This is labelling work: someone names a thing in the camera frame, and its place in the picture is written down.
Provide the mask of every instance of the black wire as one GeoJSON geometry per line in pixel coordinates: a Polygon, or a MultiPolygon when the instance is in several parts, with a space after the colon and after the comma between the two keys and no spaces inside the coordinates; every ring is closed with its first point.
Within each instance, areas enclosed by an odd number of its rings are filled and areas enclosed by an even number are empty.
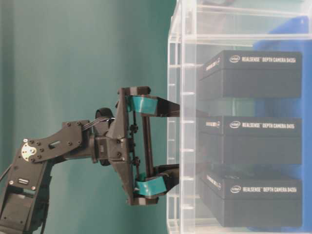
{"type": "Polygon", "coordinates": [[[0,176],[0,182],[5,177],[5,175],[8,173],[8,171],[10,170],[11,167],[12,167],[12,165],[10,164],[10,166],[2,173],[2,175],[0,176]]]}
{"type": "Polygon", "coordinates": [[[49,210],[49,203],[46,203],[45,204],[45,208],[44,208],[44,214],[43,214],[44,218],[43,218],[43,221],[42,221],[42,227],[41,227],[40,234],[44,233],[44,229],[45,229],[45,225],[46,225],[47,217],[48,217],[48,210],[49,210]]]}
{"type": "Polygon", "coordinates": [[[89,128],[91,128],[91,127],[97,125],[98,123],[100,123],[100,122],[102,122],[102,121],[109,121],[109,120],[111,120],[111,119],[115,119],[115,118],[108,118],[108,117],[99,117],[99,118],[96,118],[96,119],[93,120],[92,122],[83,125],[82,131],[86,131],[86,130],[88,130],[89,128]]]}

